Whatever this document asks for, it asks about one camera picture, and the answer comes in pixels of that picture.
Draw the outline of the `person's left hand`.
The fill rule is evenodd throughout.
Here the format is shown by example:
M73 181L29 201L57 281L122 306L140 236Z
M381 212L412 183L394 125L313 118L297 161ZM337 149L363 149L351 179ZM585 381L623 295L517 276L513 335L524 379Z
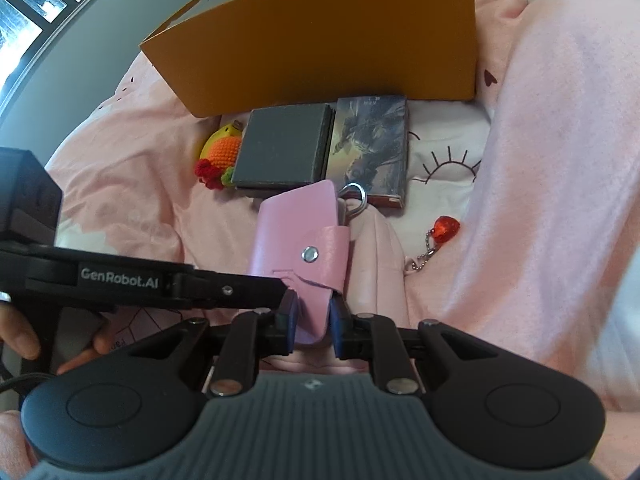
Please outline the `person's left hand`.
M27 361L33 361L40 355L40 342L32 326L21 312L4 301L1 303L1 341ZM113 342L113 327L110 322L105 322L93 334L90 344L73 359L61 364L56 369L56 374L64 374L100 356L106 356L111 351Z

